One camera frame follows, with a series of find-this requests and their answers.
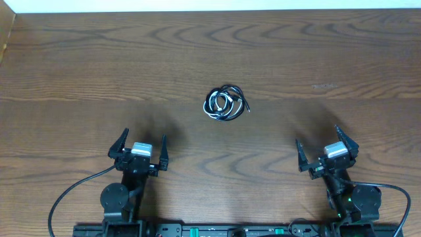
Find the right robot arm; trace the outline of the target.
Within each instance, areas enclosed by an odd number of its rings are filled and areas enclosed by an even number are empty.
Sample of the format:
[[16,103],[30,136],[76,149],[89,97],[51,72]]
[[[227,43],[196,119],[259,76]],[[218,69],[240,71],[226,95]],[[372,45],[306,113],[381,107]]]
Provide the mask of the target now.
[[318,232],[321,236],[375,236],[374,221],[380,218],[382,192],[373,184],[351,180],[347,169],[355,165],[359,145],[339,126],[335,131],[339,141],[327,145],[313,163],[307,159],[302,143],[295,141],[299,171],[324,181],[328,202],[337,212],[337,219],[321,226]]

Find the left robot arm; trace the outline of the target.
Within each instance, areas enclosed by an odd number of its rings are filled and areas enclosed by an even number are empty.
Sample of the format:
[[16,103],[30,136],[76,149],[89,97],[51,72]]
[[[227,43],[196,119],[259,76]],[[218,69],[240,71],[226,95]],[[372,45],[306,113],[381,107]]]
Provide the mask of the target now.
[[121,182],[106,186],[100,197],[104,209],[102,236],[154,236],[155,228],[148,221],[140,219],[138,212],[150,176],[158,176],[168,170],[166,136],[162,137],[159,162],[151,162],[153,146],[136,142],[131,148],[125,147],[129,129],[110,147],[108,156],[114,159],[114,168],[122,172]]

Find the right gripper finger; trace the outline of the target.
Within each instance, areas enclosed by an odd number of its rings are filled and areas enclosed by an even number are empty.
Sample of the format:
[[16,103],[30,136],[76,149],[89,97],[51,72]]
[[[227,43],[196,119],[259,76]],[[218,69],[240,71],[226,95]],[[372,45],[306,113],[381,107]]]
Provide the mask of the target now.
[[357,157],[359,152],[359,145],[350,137],[348,137],[348,135],[346,135],[346,133],[344,133],[344,131],[338,125],[335,125],[335,131],[337,133],[339,141],[344,143],[350,156]]
[[295,144],[296,144],[297,153],[298,153],[299,172],[307,171],[309,169],[309,161],[303,150],[303,145],[298,139],[295,140]]

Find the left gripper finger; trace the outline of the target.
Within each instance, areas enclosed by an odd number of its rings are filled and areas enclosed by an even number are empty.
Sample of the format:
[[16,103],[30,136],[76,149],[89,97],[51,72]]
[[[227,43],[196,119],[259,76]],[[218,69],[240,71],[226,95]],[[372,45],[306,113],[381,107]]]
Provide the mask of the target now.
[[166,145],[166,135],[164,134],[162,136],[162,147],[161,147],[161,154],[159,157],[159,170],[167,171],[168,163],[169,163],[169,157],[168,157],[168,150],[167,150],[167,145]]
[[108,156],[111,159],[119,159],[123,156],[123,149],[125,147],[126,139],[128,137],[129,129],[125,128],[120,137],[115,141],[115,143],[110,147]]

